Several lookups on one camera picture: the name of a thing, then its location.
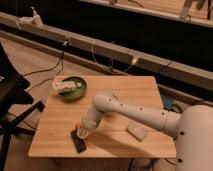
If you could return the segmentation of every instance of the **chair base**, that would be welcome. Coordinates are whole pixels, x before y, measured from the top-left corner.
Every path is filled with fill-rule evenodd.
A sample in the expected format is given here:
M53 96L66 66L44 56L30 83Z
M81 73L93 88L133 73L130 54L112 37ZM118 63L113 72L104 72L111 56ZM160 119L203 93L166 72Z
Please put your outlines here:
M2 128L0 128L0 135L3 135L2 147L0 152L0 171L4 170L11 136L17 136L19 134L33 136L35 134L35 131L21 128L17 125L22 122L28 115L30 115L33 110L38 109L40 112L42 112L44 107L44 104L39 101L38 103L30 107L27 111L23 112L21 115L19 115L17 118L10 122L0 120L0 125L2 126Z

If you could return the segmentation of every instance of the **black object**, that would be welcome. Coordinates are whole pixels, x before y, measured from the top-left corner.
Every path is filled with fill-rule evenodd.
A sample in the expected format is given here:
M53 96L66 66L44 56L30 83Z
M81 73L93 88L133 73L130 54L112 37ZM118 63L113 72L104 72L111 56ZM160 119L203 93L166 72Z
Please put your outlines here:
M34 135L35 132L17 125L22 122L32 111L38 109L42 111L44 104L39 101L25 112L21 113L12 121L7 120L7 113L13 104L32 104L34 99L25 89L30 83L19 74L10 63L1 43L0 43L0 135L3 135L2 147L0 152L0 171L4 170L7 152L10 144L11 135L27 134Z
M87 149L84 140L78 138L77 129L71 131L71 137L72 137L73 143L74 143L75 148L76 148L78 153L80 153L80 152L82 152L82 151Z

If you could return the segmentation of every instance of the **chair leg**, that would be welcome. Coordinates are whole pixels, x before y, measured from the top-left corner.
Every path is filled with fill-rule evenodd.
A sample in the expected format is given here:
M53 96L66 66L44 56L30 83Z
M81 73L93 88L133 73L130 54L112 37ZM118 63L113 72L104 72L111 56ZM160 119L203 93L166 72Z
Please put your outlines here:
M11 121L11 125L15 126L18 125L20 122L22 122L28 115L30 115L31 112L33 112L35 109L38 109L40 112L44 109L44 104L39 101L33 106L31 106L29 109L27 109L25 112L23 112L21 115L19 115L16 119Z
M35 134L35 131L25 129L25 128L21 128L21 127L15 127L13 129L12 133L14 133L15 135L26 134L26 135L32 135L33 136Z
M6 162L7 152L10 145L10 138L11 138L10 132L4 133L0 153L0 171L4 171L4 165Z

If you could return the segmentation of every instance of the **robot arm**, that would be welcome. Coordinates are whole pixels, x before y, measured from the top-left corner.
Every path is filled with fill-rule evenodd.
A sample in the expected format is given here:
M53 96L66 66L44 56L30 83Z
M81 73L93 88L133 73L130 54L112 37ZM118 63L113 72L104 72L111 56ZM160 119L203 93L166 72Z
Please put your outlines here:
M112 92L97 94L93 97L93 105L82 117L77 135L84 139L89 132L96 129L105 114L116 112L143 123L158 131L176 138L180 115L162 109L147 108L134 104L123 103Z
M213 170L213 108L197 105L182 115L162 109L122 103L111 92L97 94L78 127L77 136L85 139L103 116L116 112L177 139L176 171Z

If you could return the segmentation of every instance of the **table top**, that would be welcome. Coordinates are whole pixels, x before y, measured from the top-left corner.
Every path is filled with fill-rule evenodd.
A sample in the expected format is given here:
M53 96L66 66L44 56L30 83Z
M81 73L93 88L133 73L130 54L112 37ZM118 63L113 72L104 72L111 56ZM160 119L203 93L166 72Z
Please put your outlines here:
M91 2L98 3L98 4L109 4L111 0L91 0ZM165 12L164 15L171 16L171 14L180 15L181 10L184 6L185 0L117 0L115 6L118 7L129 7L129 9L141 8L141 10L154 10L153 13L156 12ZM197 10L198 2L192 1L192 5L189 8L189 15L192 17L198 17L207 19L208 14L208 2L204 2L201 9Z
M102 119L99 127L85 140L87 150L77 153L70 132L80 123L82 115L91 105L92 97L110 90L124 102L152 108L163 108L154 77L151 76L80 76L87 82L83 98L69 102L50 90L46 107L41 115L33 138L31 157L144 157L173 158L174 142L147 126L148 133L142 142L131 136L126 128L130 119L112 114ZM61 81L65 76L57 76Z

